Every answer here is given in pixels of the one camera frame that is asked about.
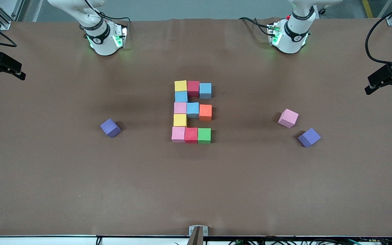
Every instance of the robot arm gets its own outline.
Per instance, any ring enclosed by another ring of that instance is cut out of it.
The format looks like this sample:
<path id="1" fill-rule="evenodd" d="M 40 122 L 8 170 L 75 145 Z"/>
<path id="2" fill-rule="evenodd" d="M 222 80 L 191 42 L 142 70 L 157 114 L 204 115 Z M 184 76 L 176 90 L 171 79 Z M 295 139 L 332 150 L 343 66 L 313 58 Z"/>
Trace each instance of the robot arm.
<path id="1" fill-rule="evenodd" d="M 81 24 L 87 34 L 90 47 L 99 55 L 114 54 L 125 45 L 127 28 L 98 15 L 99 11 L 96 8 L 103 6 L 105 0 L 48 0 L 48 2 L 70 14 Z"/>
<path id="2" fill-rule="evenodd" d="M 287 19 L 268 25 L 269 42 L 286 54 L 294 54 L 305 45 L 308 31 L 315 20 L 316 4 L 335 4 L 342 0 L 288 0 L 293 12 Z"/>

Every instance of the yellow cube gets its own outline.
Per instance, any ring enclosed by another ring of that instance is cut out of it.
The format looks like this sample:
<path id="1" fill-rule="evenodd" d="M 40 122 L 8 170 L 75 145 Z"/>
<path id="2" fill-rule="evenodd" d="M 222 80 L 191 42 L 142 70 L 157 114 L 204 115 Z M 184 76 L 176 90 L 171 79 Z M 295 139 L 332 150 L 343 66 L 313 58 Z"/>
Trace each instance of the yellow cube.
<path id="1" fill-rule="evenodd" d="M 187 81 L 175 81 L 175 92 L 187 91 Z"/>
<path id="2" fill-rule="evenodd" d="M 173 127 L 187 127 L 187 114 L 173 114 Z"/>

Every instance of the cube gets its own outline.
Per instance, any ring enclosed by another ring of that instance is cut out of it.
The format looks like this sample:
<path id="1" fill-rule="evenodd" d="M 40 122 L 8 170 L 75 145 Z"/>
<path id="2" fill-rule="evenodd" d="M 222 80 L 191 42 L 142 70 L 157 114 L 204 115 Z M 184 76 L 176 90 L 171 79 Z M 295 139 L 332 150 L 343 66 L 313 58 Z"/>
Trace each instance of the cube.
<path id="1" fill-rule="evenodd" d="M 197 128 L 185 128 L 184 141 L 187 144 L 197 144 Z"/>
<path id="2" fill-rule="evenodd" d="M 311 128 L 299 136 L 299 141 L 302 142 L 303 146 L 310 147 L 320 138 L 320 135 L 313 128 Z"/>
<path id="3" fill-rule="evenodd" d="M 199 103 L 187 103 L 187 118 L 199 118 Z"/>
<path id="4" fill-rule="evenodd" d="M 197 130 L 197 141 L 199 144 L 211 143 L 211 129 L 199 128 Z"/>
<path id="5" fill-rule="evenodd" d="M 199 120 L 211 121 L 213 116 L 213 106 L 211 104 L 201 104 L 199 106 Z"/>
<path id="6" fill-rule="evenodd" d="M 187 81 L 175 81 L 175 92 L 187 91 Z"/>
<path id="7" fill-rule="evenodd" d="M 175 102 L 188 102 L 187 91 L 175 92 Z"/>
<path id="8" fill-rule="evenodd" d="M 117 124 L 111 118 L 109 118 L 107 121 L 104 121 L 104 123 L 101 124 L 101 129 L 110 138 L 113 138 L 121 131 L 120 128 L 117 126 Z"/>
<path id="9" fill-rule="evenodd" d="M 185 135 L 185 127 L 172 127 L 171 141 L 173 143 L 185 143 L 184 135 Z"/>
<path id="10" fill-rule="evenodd" d="M 187 93 L 190 97 L 199 97 L 199 81 L 188 81 Z"/>
<path id="11" fill-rule="evenodd" d="M 173 114 L 186 114 L 187 103 L 186 102 L 175 102 L 173 104 Z"/>
<path id="12" fill-rule="evenodd" d="M 187 127 L 187 115 L 173 114 L 173 127 Z"/>
<path id="13" fill-rule="evenodd" d="M 292 110 L 285 109 L 285 111 L 280 115 L 278 124 L 281 124 L 287 128 L 291 128 L 296 124 L 296 120 L 299 114 L 295 113 Z"/>
<path id="14" fill-rule="evenodd" d="M 200 99 L 211 99 L 211 83 L 200 83 L 199 84 L 199 98 Z"/>

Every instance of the green cube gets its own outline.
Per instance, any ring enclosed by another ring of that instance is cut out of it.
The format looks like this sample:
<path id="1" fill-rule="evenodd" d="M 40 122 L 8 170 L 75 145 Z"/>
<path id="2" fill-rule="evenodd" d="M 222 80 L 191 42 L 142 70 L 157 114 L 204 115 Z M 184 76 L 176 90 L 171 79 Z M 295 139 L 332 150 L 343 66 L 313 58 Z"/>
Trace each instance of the green cube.
<path id="1" fill-rule="evenodd" d="M 210 144 L 211 129 L 197 129 L 197 141 L 199 144 Z"/>

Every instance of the blue block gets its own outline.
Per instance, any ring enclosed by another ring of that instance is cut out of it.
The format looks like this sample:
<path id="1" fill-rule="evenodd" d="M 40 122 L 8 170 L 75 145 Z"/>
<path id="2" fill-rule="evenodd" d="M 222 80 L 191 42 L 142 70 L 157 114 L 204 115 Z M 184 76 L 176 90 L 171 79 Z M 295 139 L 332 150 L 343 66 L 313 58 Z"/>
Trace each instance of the blue block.
<path id="1" fill-rule="evenodd" d="M 175 92 L 175 102 L 188 102 L 187 91 Z"/>
<path id="2" fill-rule="evenodd" d="M 303 146 L 310 147 L 320 138 L 320 135 L 313 128 L 311 128 L 299 136 L 299 141 L 302 142 Z"/>
<path id="3" fill-rule="evenodd" d="M 199 102 L 187 103 L 187 117 L 199 118 Z"/>
<path id="4" fill-rule="evenodd" d="M 200 99 L 211 99 L 211 83 L 200 83 L 199 84 L 199 98 Z"/>
<path id="5" fill-rule="evenodd" d="M 120 132 L 120 128 L 111 118 L 101 124 L 101 128 L 102 130 L 104 130 L 104 133 L 111 138 L 113 138 Z"/>

